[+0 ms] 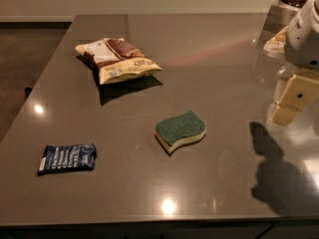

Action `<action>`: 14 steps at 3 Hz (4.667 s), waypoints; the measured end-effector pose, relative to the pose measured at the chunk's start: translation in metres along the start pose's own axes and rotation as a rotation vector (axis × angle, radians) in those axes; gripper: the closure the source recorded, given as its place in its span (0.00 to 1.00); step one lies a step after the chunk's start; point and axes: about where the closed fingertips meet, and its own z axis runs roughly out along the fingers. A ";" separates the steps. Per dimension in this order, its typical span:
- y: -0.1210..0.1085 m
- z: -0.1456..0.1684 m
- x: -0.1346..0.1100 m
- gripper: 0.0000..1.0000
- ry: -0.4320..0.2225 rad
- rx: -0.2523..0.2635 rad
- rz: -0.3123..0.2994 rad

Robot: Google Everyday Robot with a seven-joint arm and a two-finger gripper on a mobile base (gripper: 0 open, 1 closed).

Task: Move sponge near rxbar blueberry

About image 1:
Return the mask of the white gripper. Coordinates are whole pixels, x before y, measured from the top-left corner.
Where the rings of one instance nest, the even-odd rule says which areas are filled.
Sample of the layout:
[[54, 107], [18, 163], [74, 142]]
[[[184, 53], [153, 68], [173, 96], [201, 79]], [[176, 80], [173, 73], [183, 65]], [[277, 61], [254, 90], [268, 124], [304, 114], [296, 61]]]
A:
[[268, 40], [263, 50], [269, 53], [285, 50], [287, 62], [306, 68], [278, 81], [269, 107], [272, 123], [289, 125], [319, 97], [319, 73], [313, 71], [319, 69], [319, 0], [307, 0], [288, 27]]

